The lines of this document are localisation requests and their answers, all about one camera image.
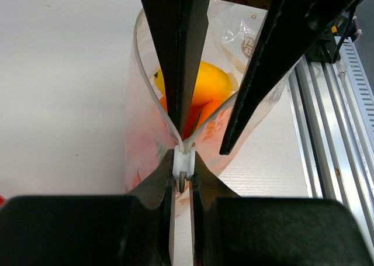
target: white table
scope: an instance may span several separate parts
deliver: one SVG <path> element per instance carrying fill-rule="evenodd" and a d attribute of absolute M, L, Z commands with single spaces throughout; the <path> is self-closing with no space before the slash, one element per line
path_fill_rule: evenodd
<path fill-rule="evenodd" d="M 0 0 L 0 195 L 124 191 L 124 86 L 140 0 Z M 222 180 L 307 196 L 287 90 Z M 189 214 L 175 265 L 191 265 Z"/>

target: clear plastic bag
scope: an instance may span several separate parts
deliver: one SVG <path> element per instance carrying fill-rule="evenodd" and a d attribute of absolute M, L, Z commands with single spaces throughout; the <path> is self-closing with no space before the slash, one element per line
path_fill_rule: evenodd
<path fill-rule="evenodd" d="M 257 107 L 236 146 L 228 156 L 221 156 L 224 131 L 237 96 L 245 66 L 251 58 L 254 40 L 265 19 L 266 11 L 257 8 L 211 0 L 209 27 L 202 60 L 225 71 L 234 92 L 190 137 L 182 140 L 159 99 L 153 75 L 160 68 L 147 19 L 143 11 L 134 26 L 130 55 L 129 80 L 126 88 L 125 186 L 133 189 L 156 169 L 168 149 L 179 145 L 188 152 L 192 146 L 207 167 L 219 175 L 237 154 L 243 142 L 269 113 L 281 97 L 288 74 Z M 187 193 L 177 196 L 176 213 L 188 204 Z"/>

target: black cable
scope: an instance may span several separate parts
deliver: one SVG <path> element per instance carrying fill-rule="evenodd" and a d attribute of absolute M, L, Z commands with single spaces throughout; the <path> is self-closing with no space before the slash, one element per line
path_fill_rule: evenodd
<path fill-rule="evenodd" d="M 341 36 L 341 38 L 339 40 L 339 43 L 338 43 L 337 47 L 335 48 L 334 55 L 333 55 L 333 63 L 336 62 L 336 60 L 338 58 L 339 50 L 340 50 L 341 46 L 343 45 L 343 42 L 344 42 L 345 38 L 347 38 L 347 36 L 348 36 L 349 28 L 351 27 L 351 23 L 353 21 L 353 15 L 355 14 L 355 11 L 356 11 L 356 7 L 349 10 L 348 22 L 347 22 L 347 25 L 345 26 L 343 35 Z"/>

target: orange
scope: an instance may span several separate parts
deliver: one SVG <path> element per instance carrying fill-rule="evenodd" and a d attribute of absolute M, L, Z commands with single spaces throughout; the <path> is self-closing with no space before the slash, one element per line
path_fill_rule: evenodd
<path fill-rule="evenodd" d="M 168 112 L 167 104 L 166 104 L 166 97 L 163 96 L 160 98 L 160 104 L 165 109 L 165 111 Z M 193 130 L 198 122 L 200 111 L 201 111 L 201 108 L 195 108 L 195 107 L 190 108 L 185 130 L 183 131 L 183 135 L 182 135 L 183 140 L 187 139 L 193 133 Z"/>
<path fill-rule="evenodd" d="M 198 129 L 205 122 L 205 120 L 208 119 L 209 116 L 213 114 L 213 112 L 218 107 L 220 107 L 221 104 L 222 102 L 219 102 L 219 101 L 211 101 L 207 103 L 201 110 L 199 121 L 198 121 L 198 124 L 196 125 L 196 129 Z"/>
<path fill-rule="evenodd" d="M 160 104 L 161 104 L 162 108 L 164 108 L 164 110 L 166 112 L 168 112 L 168 108 L 167 108 L 167 104 L 166 104 L 166 97 L 163 96 L 163 97 L 160 98 Z"/>

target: yellow lemon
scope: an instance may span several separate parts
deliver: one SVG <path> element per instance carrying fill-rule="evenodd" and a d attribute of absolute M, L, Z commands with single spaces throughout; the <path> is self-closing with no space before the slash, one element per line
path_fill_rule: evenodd
<path fill-rule="evenodd" d="M 161 69 L 154 74 L 154 82 L 158 90 L 165 96 L 164 76 Z M 233 93 L 230 77 L 213 64 L 201 61 L 192 106 L 204 106 L 211 101 L 224 102 Z"/>

